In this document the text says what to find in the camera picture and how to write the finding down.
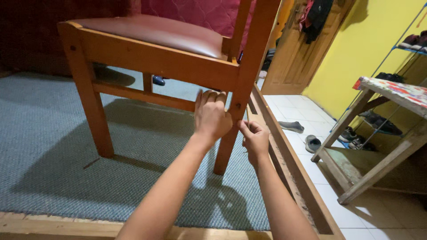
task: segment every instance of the finger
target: finger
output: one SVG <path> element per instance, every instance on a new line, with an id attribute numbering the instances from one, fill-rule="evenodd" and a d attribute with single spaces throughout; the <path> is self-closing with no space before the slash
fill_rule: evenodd
<path id="1" fill-rule="evenodd" d="M 218 92 L 212 91 L 209 93 L 208 100 L 206 102 L 214 102 L 217 96 Z"/>
<path id="2" fill-rule="evenodd" d="M 216 97 L 216 102 L 223 102 L 225 106 L 225 102 L 227 101 L 227 94 L 223 91 L 218 94 Z"/>
<path id="3" fill-rule="evenodd" d="M 265 129 L 257 122 L 249 121 L 248 124 L 249 124 L 249 128 L 250 128 L 251 132 L 253 132 L 253 133 L 265 131 Z"/>
<path id="4" fill-rule="evenodd" d="M 204 104 L 206 104 L 206 101 L 208 100 L 209 94 L 213 92 L 212 90 L 207 90 L 202 94 L 202 100 L 200 101 L 200 107 L 203 107 Z"/>
<path id="5" fill-rule="evenodd" d="M 251 131 L 249 130 L 248 126 L 243 121 L 238 121 L 237 126 L 239 127 L 240 132 L 242 132 L 244 137 L 249 137 L 252 135 Z"/>
<path id="6" fill-rule="evenodd" d="M 202 101 L 202 94 L 203 94 L 203 91 L 199 89 L 199 92 L 197 93 L 197 97 L 196 97 L 196 106 L 194 108 L 194 111 L 197 111 L 200 107 L 200 102 Z"/>

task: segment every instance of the wooden table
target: wooden table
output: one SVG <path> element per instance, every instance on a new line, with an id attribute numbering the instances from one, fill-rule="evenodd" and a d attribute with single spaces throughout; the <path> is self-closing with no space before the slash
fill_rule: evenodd
<path id="1" fill-rule="evenodd" d="M 417 163 L 404 161 L 427 143 L 427 89 L 367 77 L 361 77 L 359 83 L 361 94 L 311 161 L 318 162 L 322 159 L 327 164 L 345 191 L 338 198 L 338 202 L 343 205 L 368 188 L 427 194 L 427 171 Z M 382 97 L 369 101 L 374 93 L 379 93 Z M 388 100 L 424 118 L 391 153 L 384 155 L 379 152 L 331 147 L 358 114 Z"/>

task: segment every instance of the door panel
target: door panel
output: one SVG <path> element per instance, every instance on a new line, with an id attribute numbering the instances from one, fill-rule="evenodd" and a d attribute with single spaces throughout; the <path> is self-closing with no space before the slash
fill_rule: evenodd
<path id="1" fill-rule="evenodd" d="M 298 95 L 308 85 L 355 0 L 335 0 L 316 41 L 306 44 L 298 20 L 305 1 L 295 0 L 261 92 L 265 95 Z"/>

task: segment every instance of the blue-gray carpet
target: blue-gray carpet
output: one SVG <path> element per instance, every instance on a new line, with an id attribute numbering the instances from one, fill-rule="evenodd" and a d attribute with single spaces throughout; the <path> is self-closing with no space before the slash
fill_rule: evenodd
<path id="1" fill-rule="evenodd" d="M 119 72 L 104 73 L 106 78 L 142 89 L 141 73 L 111 69 Z M 168 79 L 154 92 L 194 100 L 199 88 Z M 186 144 L 193 115 L 101 95 L 115 159 L 98 156 L 71 79 L 36 73 L 0 79 L 0 211 L 110 221 L 129 217 Z M 212 173 L 218 143 L 209 151 L 177 226 L 269 229 L 241 142 L 239 133 L 223 177 Z"/>

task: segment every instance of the chair seat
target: chair seat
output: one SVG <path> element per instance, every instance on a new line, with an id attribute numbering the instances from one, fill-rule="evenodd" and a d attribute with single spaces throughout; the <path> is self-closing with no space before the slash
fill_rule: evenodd
<path id="1" fill-rule="evenodd" d="M 151 15 L 77 19 L 72 22 L 100 32 L 212 58 L 221 58 L 222 36 L 217 32 L 190 23 Z"/>

